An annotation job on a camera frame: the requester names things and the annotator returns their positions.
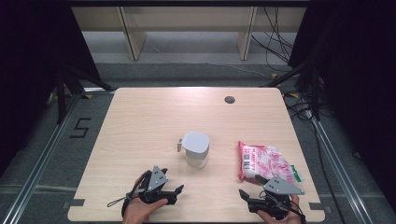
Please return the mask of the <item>metal floor rail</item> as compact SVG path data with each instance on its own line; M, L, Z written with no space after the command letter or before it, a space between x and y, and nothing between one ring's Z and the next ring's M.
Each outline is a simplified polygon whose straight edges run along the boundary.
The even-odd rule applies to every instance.
M360 224L374 224L374 220L368 212L367 206L365 205L362 197L359 195L357 188L353 185L347 170L337 155L329 136L325 132L320 121L313 119L313 124L318 132L318 138L320 139L329 163L340 183L340 186L346 195L346 198L355 214L355 217Z
M40 155L35 162L35 165L33 166L24 183L19 188L18 194L8 208L5 216L0 220L0 224L18 224L26 205L29 203L33 195L39 179L41 178L44 170L46 169L50 161L50 157L52 156L55 148L57 147L61 139L65 126L67 125L69 118L74 108L76 107L76 104L78 103L80 97L80 94L71 96L64 116L60 120L58 120L56 125L54 126L54 129L52 130L46 145L42 148Z

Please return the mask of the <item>person's right hand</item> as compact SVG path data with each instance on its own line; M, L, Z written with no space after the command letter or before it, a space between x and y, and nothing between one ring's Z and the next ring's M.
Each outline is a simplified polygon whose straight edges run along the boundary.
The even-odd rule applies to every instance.
M298 210L299 208L299 197L297 195L291 195L291 209ZM301 217L296 213L289 211L288 215L285 216L283 219L277 220L271 217L269 214L262 210L258 210L257 214L259 217L263 219L266 224L302 224Z

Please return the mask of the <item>black stand legs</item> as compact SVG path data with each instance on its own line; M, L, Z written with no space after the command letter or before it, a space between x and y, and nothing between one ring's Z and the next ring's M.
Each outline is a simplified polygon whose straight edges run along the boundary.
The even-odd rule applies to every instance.
M66 116L64 87L67 87L72 94L81 94L83 93L83 87L80 84L81 79L88 80L106 91L116 90L116 88L106 84L99 77L93 77L74 66L62 66L56 74L56 92L58 97L57 123L61 123Z
M308 92L311 94L310 108L315 119L320 120L319 117L319 102L318 102L318 90L319 90L319 75L317 64L306 60L300 65L293 68L291 71L287 72L281 78L277 78L271 83L265 85L265 88L273 88L279 84L285 82L286 80L292 78L295 75L299 75L295 88L298 92Z

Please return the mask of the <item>light wooden shelf unit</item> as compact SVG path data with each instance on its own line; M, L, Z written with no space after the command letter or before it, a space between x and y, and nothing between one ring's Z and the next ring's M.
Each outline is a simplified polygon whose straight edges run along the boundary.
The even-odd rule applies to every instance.
M241 60L251 34L278 27L299 31L303 7L73 7L82 31L122 32L132 60L139 59L148 32L234 32Z

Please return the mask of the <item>black curtain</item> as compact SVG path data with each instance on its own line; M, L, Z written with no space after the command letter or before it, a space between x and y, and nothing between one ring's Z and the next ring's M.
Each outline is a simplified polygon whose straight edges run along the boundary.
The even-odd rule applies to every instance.
M396 209L396 0L311 0L290 65L319 55L328 102L350 141Z
M100 78L66 0L0 0L0 176L59 82Z

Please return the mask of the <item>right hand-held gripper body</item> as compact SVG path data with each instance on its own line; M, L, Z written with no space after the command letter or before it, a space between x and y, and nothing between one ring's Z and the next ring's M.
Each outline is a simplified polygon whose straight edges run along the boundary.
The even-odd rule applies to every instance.
M294 186L290 182L280 178L273 177L267 179L268 182L262 185L262 191L258 199L251 198L247 201L247 208L250 213L257 213L262 210L275 219L283 219L289 211L299 215L304 219L304 213L291 209L291 195L304 195L304 191Z

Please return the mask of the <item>pink and white plastic bag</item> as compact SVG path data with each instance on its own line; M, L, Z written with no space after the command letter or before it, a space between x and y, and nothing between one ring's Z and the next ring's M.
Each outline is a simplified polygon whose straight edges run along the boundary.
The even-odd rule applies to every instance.
M281 177L290 183L301 183L304 178L294 165L285 160L272 146L252 146L239 141L240 180L255 180L255 175L265 179Z

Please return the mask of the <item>person's left hand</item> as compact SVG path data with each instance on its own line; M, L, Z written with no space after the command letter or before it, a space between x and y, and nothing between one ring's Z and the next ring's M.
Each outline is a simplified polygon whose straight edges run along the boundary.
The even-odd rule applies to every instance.
M122 224L143 224L149 221L149 215L159 208L167 205L166 199L161 199L155 203L144 203L139 198L131 200L122 218Z

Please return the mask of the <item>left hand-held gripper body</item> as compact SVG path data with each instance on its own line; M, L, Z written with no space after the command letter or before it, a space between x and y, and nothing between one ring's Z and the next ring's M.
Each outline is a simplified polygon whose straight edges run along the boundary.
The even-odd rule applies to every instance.
M174 191L163 191L163 186L168 181L161 169L154 165L152 170L148 170L143 175L143 180L138 188L138 197L144 203L155 203L161 199L166 199L167 204L175 204L177 197Z

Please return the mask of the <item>clear jug with white lid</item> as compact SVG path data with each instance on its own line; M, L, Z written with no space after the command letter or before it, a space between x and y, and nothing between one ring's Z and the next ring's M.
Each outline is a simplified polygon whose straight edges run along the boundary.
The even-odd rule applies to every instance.
M210 146L209 136L205 133L188 132L177 143L177 151L185 151L187 163L195 168L202 169L208 161Z

